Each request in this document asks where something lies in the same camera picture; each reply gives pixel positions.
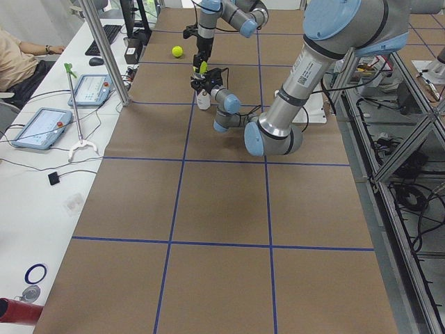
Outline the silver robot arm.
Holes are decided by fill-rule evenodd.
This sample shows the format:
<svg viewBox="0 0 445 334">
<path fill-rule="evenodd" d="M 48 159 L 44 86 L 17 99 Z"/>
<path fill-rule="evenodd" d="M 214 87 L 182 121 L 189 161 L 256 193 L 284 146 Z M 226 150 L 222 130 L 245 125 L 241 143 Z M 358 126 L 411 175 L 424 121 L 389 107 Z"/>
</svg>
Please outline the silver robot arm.
<svg viewBox="0 0 445 334">
<path fill-rule="evenodd" d="M 193 71 L 196 77 L 207 71 L 211 57 L 214 35 L 219 19 L 228 23 L 236 32 L 249 38 L 268 22 L 268 9 L 263 1 L 201 1 L 197 7 L 196 23 L 187 26 L 183 38 L 192 35 L 197 38 L 197 53 L 193 57 Z"/>
<path fill-rule="evenodd" d="M 390 54 L 402 49 L 408 37 L 409 1 L 311 1 L 303 20 L 303 47 L 286 81 L 264 113 L 241 115 L 241 103 L 223 86 L 220 70 L 208 70 L 214 34 L 223 19 L 249 38 L 268 22 L 261 1 L 201 1 L 196 24 L 183 36 L 197 38 L 191 86 L 206 91 L 218 103 L 213 128 L 226 132 L 244 129 L 244 143 L 252 156 L 287 155 L 302 144 L 302 132 L 293 124 L 315 87 L 333 62 L 349 49 L 357 56 Z"/>
</svg>

